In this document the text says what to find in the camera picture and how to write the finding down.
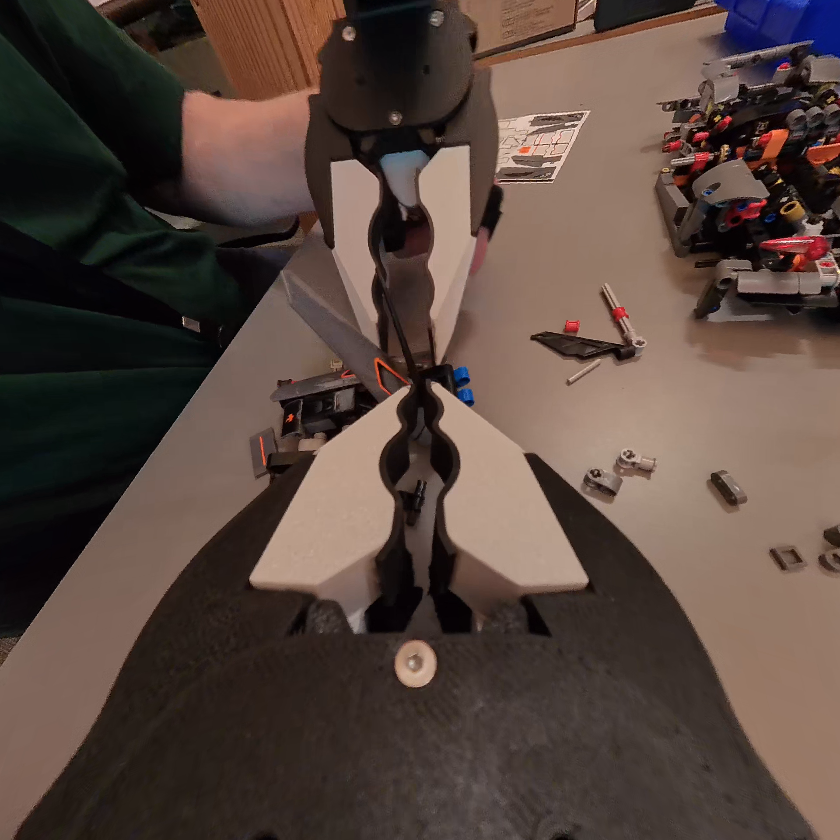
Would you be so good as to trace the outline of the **wooden cabinet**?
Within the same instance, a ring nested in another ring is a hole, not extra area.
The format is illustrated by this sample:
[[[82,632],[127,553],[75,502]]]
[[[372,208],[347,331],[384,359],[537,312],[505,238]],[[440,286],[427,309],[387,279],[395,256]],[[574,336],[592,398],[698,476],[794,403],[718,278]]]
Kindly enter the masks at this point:
[[[245,101],[317,89],[318,53],[342,2],[191,2],[227,81]]]

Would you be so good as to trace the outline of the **person's green shirt torso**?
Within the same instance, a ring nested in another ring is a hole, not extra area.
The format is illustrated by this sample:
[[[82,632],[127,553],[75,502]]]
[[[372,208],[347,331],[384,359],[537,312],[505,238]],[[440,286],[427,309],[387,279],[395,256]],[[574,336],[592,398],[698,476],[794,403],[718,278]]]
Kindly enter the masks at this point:
[[[87,2],[1,2],[1,232],[131,303],[65,298],[75,285],[1,253],[1,529],[111,506],[254,305],[201,233],[137,202],[181,173],[184,91]]]

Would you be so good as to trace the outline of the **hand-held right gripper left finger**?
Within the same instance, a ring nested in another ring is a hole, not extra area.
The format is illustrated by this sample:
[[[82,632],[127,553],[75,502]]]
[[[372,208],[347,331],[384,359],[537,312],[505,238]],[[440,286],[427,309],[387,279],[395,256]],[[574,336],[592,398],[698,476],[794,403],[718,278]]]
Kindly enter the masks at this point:
[[[312,458],[250,573],[255,591],[338,603],[348,619],[402,628],[421,601],[398,483],[410,469],[417,395],[401,388]]]

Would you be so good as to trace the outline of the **grey orange-striped lego panel assembly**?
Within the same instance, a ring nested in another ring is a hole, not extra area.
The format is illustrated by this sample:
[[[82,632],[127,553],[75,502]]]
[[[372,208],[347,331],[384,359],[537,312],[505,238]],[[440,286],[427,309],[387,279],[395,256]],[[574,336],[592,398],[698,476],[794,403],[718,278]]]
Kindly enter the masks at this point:
[[[414,432],[430,436],[430,463],[444,483],[441,496],[451,495],[467,463],[438,425],[445,409],[465,413],[461,391],[468,378],[447,363],[401,375],[394,362],[372,342],[334,312],[300,279],[285,272],[282,283],[291,309],[330,349],[345,359],[341,371],[327,381],[301,381],[278,388],[272,399],[284,408],[281,439],[301,433],[327,436],[322,462],[351,469],[364,459],[377,468],[362,468],[365,481],[380,471],[391,491],[408,468],[408,441]]]

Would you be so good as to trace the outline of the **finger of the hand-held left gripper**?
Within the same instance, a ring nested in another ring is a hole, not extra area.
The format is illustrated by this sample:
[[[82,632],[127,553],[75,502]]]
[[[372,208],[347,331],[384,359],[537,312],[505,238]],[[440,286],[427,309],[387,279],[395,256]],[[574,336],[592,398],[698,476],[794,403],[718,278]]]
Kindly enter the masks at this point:
[[[454,335],[474,256],[470,148],[438,151],[417,176],[417,195],[431,231],[427,275],[432,285],[432,302],[428,319],[434,358],[442,361]]]
[[[350,159],[332,162],[330,178],[334,263],[358,331],[375,348],[387,348],[382,302],[377,298],[380,246],[372,233],[382,203],[380,176]]]

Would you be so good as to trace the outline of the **person's left forearm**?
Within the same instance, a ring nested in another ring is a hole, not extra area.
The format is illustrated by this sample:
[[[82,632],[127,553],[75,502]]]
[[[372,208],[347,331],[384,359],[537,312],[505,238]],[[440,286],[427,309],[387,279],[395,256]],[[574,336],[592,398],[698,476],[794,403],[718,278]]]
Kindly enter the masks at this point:
[[[171,215],[257,228],[314,212],[304,173],[312,89],[271,101],[182,99],[182,166]]]

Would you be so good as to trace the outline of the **grey tile with orange stripe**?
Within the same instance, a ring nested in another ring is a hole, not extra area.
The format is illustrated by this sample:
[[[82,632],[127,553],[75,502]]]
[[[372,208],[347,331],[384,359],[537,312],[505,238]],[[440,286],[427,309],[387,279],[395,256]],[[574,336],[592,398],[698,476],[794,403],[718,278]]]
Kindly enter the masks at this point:
[[[250,436],[248,449],[254,478],[267,476],[270,473],[270,459],[277,453],[274,429],[267,428]]]

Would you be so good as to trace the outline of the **large lego car model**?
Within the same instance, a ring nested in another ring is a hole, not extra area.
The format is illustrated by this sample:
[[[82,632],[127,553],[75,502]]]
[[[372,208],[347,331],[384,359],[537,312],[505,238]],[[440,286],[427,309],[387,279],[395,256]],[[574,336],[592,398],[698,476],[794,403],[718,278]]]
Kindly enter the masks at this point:
[[[677,258],[711,272],[695,321],[838,319],[838,58],[812,42],[705,62],[671,116],[655,196]]]

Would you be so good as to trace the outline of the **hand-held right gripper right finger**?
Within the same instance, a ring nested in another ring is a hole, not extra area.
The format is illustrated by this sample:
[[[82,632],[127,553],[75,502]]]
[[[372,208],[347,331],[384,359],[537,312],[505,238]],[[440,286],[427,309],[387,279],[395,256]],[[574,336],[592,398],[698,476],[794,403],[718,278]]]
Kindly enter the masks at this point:
[[[452,558],[447,589],[480,619],[524,596],[584,591],[588,576],[522,449],[442,386],[428,398],[428,428],[451,456],[435,522]]]

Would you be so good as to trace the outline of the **cardboard box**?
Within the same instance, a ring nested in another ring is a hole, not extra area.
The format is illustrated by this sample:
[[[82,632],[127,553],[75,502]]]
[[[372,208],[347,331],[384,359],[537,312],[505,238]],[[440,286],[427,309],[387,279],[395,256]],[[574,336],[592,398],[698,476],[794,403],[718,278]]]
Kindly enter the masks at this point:
[[[458,2],[477,28],[475,58],[491,58],[575,28],[577,2]]]

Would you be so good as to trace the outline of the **grey axle black panel assembly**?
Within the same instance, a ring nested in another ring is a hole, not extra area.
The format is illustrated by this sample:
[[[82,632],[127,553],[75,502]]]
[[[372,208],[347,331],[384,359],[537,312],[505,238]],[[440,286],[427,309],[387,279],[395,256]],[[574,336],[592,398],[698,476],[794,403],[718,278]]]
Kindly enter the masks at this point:
[[[610,285],[604,283],[601,286],[601,296],[621,335],[621,342],[614,343],[587,339],[572,332],[540,332],[531,335],[530,342],[534,342],[564,359],[598,361],[604,356],[612,356],[618,362],[635,359],[645,351],[645,339],[632,328],[625,309],[620,306]]]

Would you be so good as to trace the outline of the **blue plastic bin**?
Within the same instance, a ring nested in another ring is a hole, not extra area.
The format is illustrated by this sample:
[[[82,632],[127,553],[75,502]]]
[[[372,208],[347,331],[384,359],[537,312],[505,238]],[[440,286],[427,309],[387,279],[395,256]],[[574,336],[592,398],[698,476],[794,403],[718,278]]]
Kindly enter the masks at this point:
[[[838,56],[838,2],[715,2],[727,11],[724,31],[742,51],[810,41]]]

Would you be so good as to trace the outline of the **lego sticker sheet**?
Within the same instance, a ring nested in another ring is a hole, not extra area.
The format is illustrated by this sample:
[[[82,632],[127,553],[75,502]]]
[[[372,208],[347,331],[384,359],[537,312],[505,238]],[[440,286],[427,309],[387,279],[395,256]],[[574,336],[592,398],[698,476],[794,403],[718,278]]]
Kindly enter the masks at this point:
[[[495,183],[552,183],[588,116],[568,111],[498,121]]]

